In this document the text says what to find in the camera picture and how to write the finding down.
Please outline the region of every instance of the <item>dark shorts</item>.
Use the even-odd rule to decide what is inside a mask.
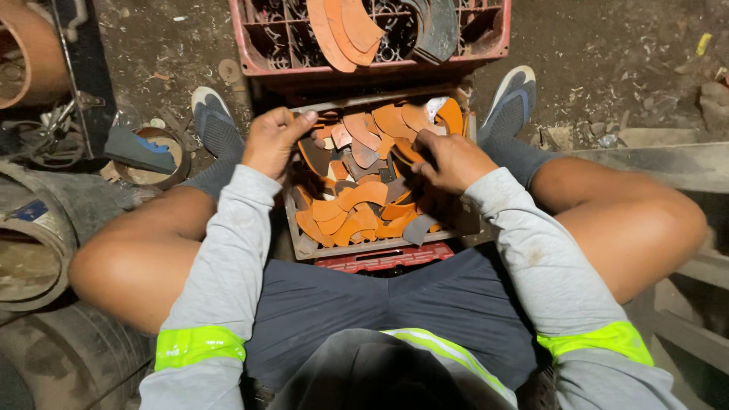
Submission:
[[[246,342],[246,373],[278,392],[345,329],[422,328],[468,349],[512,390],[550,362],[493,244],[392,279],[271,260]]]

